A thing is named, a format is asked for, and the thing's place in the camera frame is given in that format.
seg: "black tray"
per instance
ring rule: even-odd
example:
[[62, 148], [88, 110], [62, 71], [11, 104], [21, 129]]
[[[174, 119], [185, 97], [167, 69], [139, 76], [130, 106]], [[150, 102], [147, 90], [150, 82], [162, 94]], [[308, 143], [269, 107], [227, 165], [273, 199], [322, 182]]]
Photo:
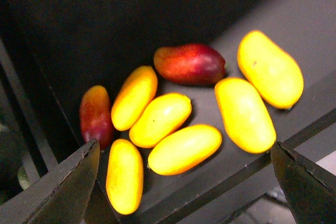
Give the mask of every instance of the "black tray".
[[[58, 162], [82, 144], [78, 108], [89, 87], [102, 84], [113, 99], [135, 67], [152, 63], [155, 49], [187, 42], [212, 45], [226, 59], [229, 75], [241, 77], [237, 48], [253, 29], [290, 53], [305, 78], [302, 98], [291, 111], [268, 107], [278, 140], [301, 146], [336, 121], [334, 0], [2, 0], [1, 5], [3, 40], [46, 136], [37, 142], [47, 142]], [[213, 87], [160, 79], [157, 94], [171, 91], [192, 99], [188, 124], [208, 123], [222, 132], [220, 150], [181, 175], [159, 176], [145, 169], [140, 208], [125, 217], [99, 208], [108, 206], [101, 194], [107, 149], [93, 212], [113, 213], [121, 223], [216, 223], [276, 185], [269, 154], [245, 153], [227, 137]], [[323, 143], [329, 148], [319, 155], [336, 150], [328, 141]], [[141, 152], [146, 166], [149, 150]], [[209, 213], [215, 216], [211, 220]]]

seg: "red fruit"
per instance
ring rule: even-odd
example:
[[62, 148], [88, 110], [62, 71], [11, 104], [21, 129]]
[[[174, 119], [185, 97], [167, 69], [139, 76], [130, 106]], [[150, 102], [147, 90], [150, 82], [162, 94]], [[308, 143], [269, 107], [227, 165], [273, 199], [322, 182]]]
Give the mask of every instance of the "red fruit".
[[80, 129], [87, 143], [97, 139], [100, 149], [105, 149], [113, 137], [111, 102], [103, 86], [93, 86], [82, 97], [80, 108]]
[[215, 84], [225, 75], [224, 58], [203, 44], [161, 47], [154, 54], [154, 65], [164, 79], [178, 84]]

